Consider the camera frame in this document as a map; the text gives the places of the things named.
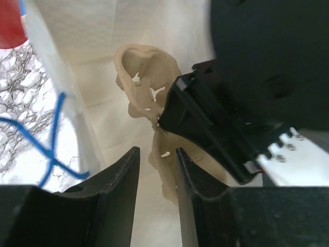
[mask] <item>bolt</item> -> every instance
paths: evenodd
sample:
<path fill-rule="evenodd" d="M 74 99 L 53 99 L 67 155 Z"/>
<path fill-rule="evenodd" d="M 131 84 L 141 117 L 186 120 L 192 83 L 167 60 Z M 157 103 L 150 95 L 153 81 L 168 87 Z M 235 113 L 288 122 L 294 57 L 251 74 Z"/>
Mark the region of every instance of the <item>bolt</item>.
<path fill-rule="evenodd" d="M 277 161 L 280 163 L 285 163 L 286 162 L 286 158 L 283 155 L 277 155 Z"/>
<path fill-rule="evenodd" d="M 176 85 L 177 87 L 181 90 L 181 91 L 184 91 L 186 88 L 187 88 L 187 85 L 186 83 L 182 80 L 182 78 L 178 79 L 176 81 Z"/>
<path fill-rule="evenodd" d="M 305 137 L 301 134 L 297 135 L 296 138 L 297 138 L 297 140 L 304 140 L 305 139 Z"/>
<path fill-rule="evenodd" d="M 287 149 L 289 149 L 290 151 L 295 151 L 296 147 L 293 144 L 288 144 Z"/>
<path fill-rule="evenodd" d="M 256 165 L 252 162 L 252 161 L 247 161 L 244 166 L 247 168 L 247 170 L 252 173 L 255 174 L 257 172 L 259 172 L 259 169 L 256 167 Z"/>

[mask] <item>plastic bag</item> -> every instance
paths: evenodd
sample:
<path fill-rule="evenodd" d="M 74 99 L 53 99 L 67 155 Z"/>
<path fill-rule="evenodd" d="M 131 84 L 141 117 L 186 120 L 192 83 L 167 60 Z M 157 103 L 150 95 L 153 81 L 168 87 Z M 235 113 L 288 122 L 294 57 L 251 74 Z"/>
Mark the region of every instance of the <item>plastic bag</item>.
<path fill-rule="evenodd" d="M 92 174 L 107 166 L 93 119 L 79 84 L 79 64 L 113 57 L 124 44 L 159 47 L 171 54 L 182 73 L 209 60 L 208 1 L 187 0 L 26 0 L 23 22 L 30 42 L 52 78 L 66 92 L 64 113 L 76 128 L 81 169 Z M 97 78 L 105 72 L 99 71 Z M 108 84 L 112 78 L 106 78 Z"/>

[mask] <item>beige clay sculpture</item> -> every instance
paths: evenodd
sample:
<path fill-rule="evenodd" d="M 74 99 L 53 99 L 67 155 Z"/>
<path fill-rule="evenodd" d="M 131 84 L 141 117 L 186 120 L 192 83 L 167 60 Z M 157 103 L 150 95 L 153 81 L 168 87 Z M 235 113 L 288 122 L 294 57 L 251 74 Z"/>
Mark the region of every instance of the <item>beige clay sculpture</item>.
<path fill-rule="evenodd" d="M 149 162 L 159 172 L 163 196 L 175 204 L 178 202 L 175 157 L 178 147 L 184 148 L 203 170 L 225 183 L 225 170 L 210 155 L 185 138 L 158 126 L 170 86 L 181 74 L 176 60 L 153 46 L 125 45 L 115 54 L 115 67 L 118 72 L 116 82 L 130 101 L 129 115 L 146 117 L 152 123 L 155 133 Z"/>

